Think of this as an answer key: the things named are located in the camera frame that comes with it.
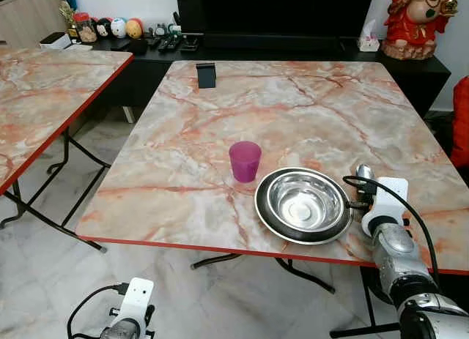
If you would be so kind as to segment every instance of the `black cable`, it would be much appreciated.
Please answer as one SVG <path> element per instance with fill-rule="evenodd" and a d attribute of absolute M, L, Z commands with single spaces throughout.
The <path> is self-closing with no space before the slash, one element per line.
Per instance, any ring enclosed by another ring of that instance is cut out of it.
<path fill-rule="evenodd" d="M 363 185 L 355 183 L 355 182 L 353 182 L 353 180 L 356 180 L 356 181 L 359 181 L 359 182 L 366 182 L 366 183 L 372 184 L 376 187 L 379 187 L 379 188 L 383 189 L 384 191 L 386 191 L 387 193 L 391 194 L 398 202 L 403 204 L 405 206 L 405 208 L 409 210 L 409 212 L 417 220 L 418 224 L 420 225 L 420 228 L 424 232 L 426 243 L 428 244 L 428 248 L 429 248 L 429 252 L 430 252 L 430 259 L 432 260 L 433 279 L 435 280 L 435 283 L 437 284 L 438 288 L 440 288 L 440 273 L 438 272 L 437 256 L 436 256 L 436 253 L 435 253 L 435 248 L 433 246 L 432 237 L 430 236 L 430 233 L 428 232 L 428 229 L 425 225 L 424 220 L 422 220 L 422 218 L 417 213 L 417 211 L 414 210 L 414 208 L 411 205 L 409 205 L 409 203 L 406 200 L 401 198 L 392 189 L 390 189 L 390 188 L 386 187 L 385 185 L 377 182 L 376 180 L 363 178 L 361 176 L 344 176 L 342 179 L 348 185 L 352 185 L 353 187 L 356 187 L 356 188 L 361 188 L 361 187 L 363 187 Z"/>
<path fill-rule="evenodd" d="M 99 339 L 99 338 L 90 337 L 88 335 L 81 334 L 81 333 L 77 333 L 77 334 L 72 335 L 72 321 L 73 321 L 73 318 L 75 317 L 76 313 L 83 307 L 83 305 L 85 305 L 88 302 L 88 300 L 90 300 L 94 295 L 100 293 L 101 291 L 105 291 L 105 290 L 109 290 L 109 289 L 113 289 L 113 290 L 118 291 L 119 287 L 120 287 L 120 284 L 116 284 L 115 286 L 104 286 L 102 288 L 99 288 L 96 291 L 93 291 L 90 295 L 88 295 L 85 298 L 85 300 L 80 302 L 80 305 L 78 305 L 77 308 L 72 312 L 72 314 L 70 315 L 70 318 L 68 319 L 68 322 L 67 322 L 67 336 L 68 336 L 68 339 L 75 339 L 75 338 Z"/>

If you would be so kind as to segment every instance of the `marble floor tile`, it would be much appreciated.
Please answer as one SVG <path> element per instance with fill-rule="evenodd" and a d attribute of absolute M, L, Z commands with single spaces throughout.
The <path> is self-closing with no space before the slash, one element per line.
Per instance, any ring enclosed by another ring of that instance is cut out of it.
<path fill-rule="evenodd" d="M 89 122 L 75 135 L 85 147 L 112 162 L 132 125 L 119 108 L 102 121 Z M 62 159 L 57 140 L 21 177 L 25 198 L 47 179 L 45 170 Z M 78 150 L 34 206 L 63 218 L 98 167 Z M 72 228 L 78 210 L 70 221 Z M 15 213 L 0 198 L 0 218 Z M 157 308 L 150 329 L 158 338 L 328 338 L 335 328 L 368 324 L 358 268 L 295 261 L 336 287 L 331 295 L 307 280 L 285 272 L 271 258 L 242 256 L 192 270 L 190 265 L 218 254 L 137 245 L 106 245 L 102 254 L 26 213 L 0 231 L 0 338 L 62 339 L 75 306 L 101 286 L 145 277 L 155 282 L 151 303 Z M 110 323 L 110 307 L 122 297 L 107 291 L 86 304 L 73 331 L 99 335 Z M 395 312 L 374 301 L 377 321 L 391 322 Z M 393 339 L 394 334 L 381 338 Z"/>

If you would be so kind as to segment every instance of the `black metal table leg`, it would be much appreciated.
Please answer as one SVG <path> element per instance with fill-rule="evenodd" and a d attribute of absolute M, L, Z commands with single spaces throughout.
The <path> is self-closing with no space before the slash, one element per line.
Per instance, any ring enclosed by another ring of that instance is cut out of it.
<path fill-rule="evenodd" d="M 329 335 L 331 338 L 354 337 L 356 335 L 377 334 L 377 333 L 393 332 L 395 330 L 400 330 L 399 323 L 376 325 L 376 321 L 374 320 L 372 299 L 369 296 L 369 288 L 371 284 L 369 284 L 370 277 L 367 273 L 368 271 L 369 270 L 366 269 L 365 267 L 360 267 L 363 290 L 365 291 L 366 307 L 368 309 L 369 321 L 371 325 L 369 327 L 362 327 L 362 328 L 355 328 L 355 329 L 332 330 L 329 332 Z"/>
<path fill-rule="evenodd" d="M 79 149 L 81 152 L 83 152 L 86 156 L 91 158 L 93 161 L 95 161 L 96 163 L 99 163 L 103 167 L 106 167 L 106 168 L 111 167 L 111 165 L 109 163 L 106 163 L 106 162 L 100 160 L 99 158 L 94 156 L 91 152 L 89 152 L 87 149 L 82 147 L 82 145 L 80 145 L 74 138 L 72 138 L 71 136 L 69 136 L 68 138 L 70 140 L 70 143 L 72 143 L 77 149 Z"/>
<path fill-rule="evenodd" d="M 13 194 L 21 199 L 20 185 L 18 184 L 18 180 L 15 180 L 13 183 Z M 16 204 L 16 211 L 16 216 L 5 218 L 0 222 L 0 229 L 5 228 L 7 223 L 13 222 L 14 220 L 19 220 L 21 216 L 23 216 L 24 208 L 21 205 Z"/>
<path fill-rule="evenodd" d="M 379 326 L 363 327 L 349 330 L 332 330 L 329 332 L 331 338 L 355 337 L 356 335 L 368 335 L 399 330 L 399 323 L 381 324 Z"/>
<path fill-rule="evenodd" d="M 60 171 L 64 165 L 67 164 L 68 162 L 68 143 L 69 143 L 69 131 L 68 128 L 64 130 L 62 133 L 64 136 L 64 159 L 60 163 L 54 163 L 53 165 L 50 165 L 49 168 L 47 168 L 47 174 L 51 174 L 52 170 L 55 168 L 58 168 L 57 171 Z"/>
<path fill-rule="evenodd" d="M 280 264 L 280 266 L 282 266 L 283 269 L 296 275 L 297 277 L 301 277 L 303 279 L 309 280 L 310 282 L 316 283 L 318 286 L 329 291 L 331 294 L 336 293 L 336 290 L 333 286 L 330 286 L 323 280 L 320 280 L 318 277 L 309 275 L 308 273 L 302 272 L 299 269 L 293 268 L 293 260 L 289 259 L 288 264 L 281 258 L 276 258 L 276 261 L 278 262 L 278 264 Z"/>
<path fill-rule="evenodd" d="M 27 212 L 31 213 L 32 215 L 34 215 L 39 220 L 41 220 L 44 223 L 46 223 L 47 225 L 49 225 L 50 227 L 56 229 L 57 231 L 60 231 L 60 232 L 66 234 L 68 236 L 71 236 L 72 238 L 75 238 L 75 239 L 78 239 L 82 242 L 85 242 L 88 245 L 94 247 L 95 249 L 100 250 L 101 252 L 105 252 L 106 251 L 105 247 L 102 247 L 102 246 L 100 246 L 99 244 L 97 244 L 95 242 L 90 242 L 90 241 L 80 239 L 73 231 L 71 231 L 69 229 L 66 229 L 65 226 L 67 225 L 67 223 L 69 222 L 69 220 L 73 216 L 73 214 L 76 212 L 76 210 L 80 206 L 80 204 L 86 198 L 88 193 L 91 191 L 92 187 L 96 184 L 96 182 L 98 181 L 100 176 L 104 173 L 104 171 L 107 168 L 110 168 L 111 165 L 109 165 L 108 163 L 106 163 L 106 162 L 98 159 L 97 157 L 95 157 L 92 153 L 90 153 L 88 150 L 86 150 L 84 147 L 82 147 L 82 145 L 80 145 L 73 138 L 71 138 L 70 135 L 69 135 L 68 128 L 66 130 L 64 130 L 64 132 L 62 134 L 64 136 L 64 158 L 60 163 L 54 163 L 53 165 L 49 166 L 49 168 L 47 170 L 47 173 L 50 174 L 50 176 L 47 178 L 47 180 L 44 182 L 44 184 L 41 185 L 39 190 L 27 202 L 24 202 L 24 201 L 21 200 L 21 194 L 20 194 L 20 188 L 19 188 L 18 181 L 15 181 L 15 183 L 13 183 L 13 194 L 8 192 L 8 191 L 6 191 L 4 193 L 4 195 L 6 197 L 8 197 L 10 200 L 12 200 L 13 202 L 16 203 L 16 206 L 18 208 L 18 214 L 14 217 L 10 217 L 10 218 L 7 218 L 7 219 L 3 220 L 0 223 L 0 229 L 3 228 L 6 223 L 11 222 L 13 220 L 17 220 L 18 218 L 20 218 L 23 215 L 23 213 L 25 211 L 27 211 Z M 101 165 L 101 169 L 96 173 L 95 177 L 89 183 L 89 185 L 86 187 L 85 191 L 81 194 L 78 201 L 73 205 L 72 209 L 68 212 L 67 216 L 62 221 L 62 224 L 59 225 L 59 224 L 55 223 L 54 221 L 50 220 L 49 218 L 47 218 L 42 213 L 38 212 L 36 209 L 34 209 L 32 207 L 32 204 L 37 200 L 37 198 L 40 196 L 40 194 L 46 189 L 47 186 L 49 186 L 49 184 L 52 182 L 52 180 L 56 177 L 56 175 L 64 168 L 65 164 L 68 162 L 70 143 L 72 143 L 74 146 L 76 146 L 77 149 L 82 151 L 86 156 L 88 156 L 89 158 L 94 160 L 96 163 L 99 163 Z"/>
<path fill-rule="evenodd" d="M 232 260 L 232 259 L 238 258 L 240 256 L 241 255 L 239 253 L 230 253 L 228 255 L 212 257 L 212 258 L 206 258 L 205 260 L 196 262 L 195 264 L 191 264 L 191 269 L 198 269 L 199 267 L 207 266 L 208 264 L 215 264 L 217 262 Z"/>
<path fill-rule="evenodd" d="M 39 211 L 37 211 L 36 209 L 33 209 L 32 207 L 30 207 L 27 203 L 23 202 L 22 200 L 20 200 L 19 198 L 17 198 L 16 196 L 14 196 L 12 193 L 10 193 L 9 191 L 5 191 L 4 195 L 6 197 L 8 197 L 11 201 L 13 201 L 15 204 L 17 205 L 20 205 L 21 207 L 23 207 L 27 212 L 31 213 L 33 216 L 35 216 L 36 218 L 38 218 L 39 220 L 43 221 L 45 224 L 47 224 L 48 226 L 56 229 L 57 231 L 60 231 L 68 236 L 71 236 L 72 238 L 75 238 L 75 239 L 78 239 L 80 240 L 81 242 L 85 242 L 87 243 L 88 245 L 94 247 L 95 249 L 101 251 L 102 253 L 105 253 L 106 252 L 106 248 L 99 245 L 99 244 L 96 244 L 95 242 L 90 242 L 88 240 L 82 240 L 78 237 L 78 235 L 76 235 L 73 231 L 70 231 L 62 226 L 59 226 L 58 224 L 56 224 L 54 221 L 52 221 L 51 219 L 47 218 L 45 215 L 43 215 L 42 213 L 40 213 Z"/>

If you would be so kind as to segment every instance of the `remote control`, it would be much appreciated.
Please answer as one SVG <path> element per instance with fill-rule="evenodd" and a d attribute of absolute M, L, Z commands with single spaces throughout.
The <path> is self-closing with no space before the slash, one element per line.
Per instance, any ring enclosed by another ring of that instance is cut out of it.
<path fill-rule="evenodd" d="M 175 50 L 177 46 L 181 43 L 182 38 L 181 37 L 173 37 L 170 41 L 170 43 L 167 46 L 168 50 Z"/>
<path fill-rule="evenodd" d="M 166 51 L 166 49 L 168 48 L 168 45 L 169 45 L 170 42 L 171 42 L 171 39 L 170 39 L 170 38 L 164 40 L 164 41 L 161 43 L 161 45 L 158 46 L 158 51 L 160 51 L 160 52 Z"/>
<path fill-rule="evenodd" d="M 148 46 L 149 48 L 151 49 L 154 49 L 158 46 L 158 44 L 160 43 L 161 41 L 161 38 L 160 37 L 155 37 L 154 39 L 151 39 L 149 42 L 148 42 Z"/>

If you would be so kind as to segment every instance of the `cup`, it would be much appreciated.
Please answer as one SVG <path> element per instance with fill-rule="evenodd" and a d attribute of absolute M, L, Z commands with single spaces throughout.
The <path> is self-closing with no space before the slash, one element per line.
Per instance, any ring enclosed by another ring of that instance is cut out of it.
<path fill-rule="evenodd" d="M 229 159 L 235 179 L 242 183 L 255 180 L 262 150 L 251 141 L 240 141 L 229 148 Z"/>

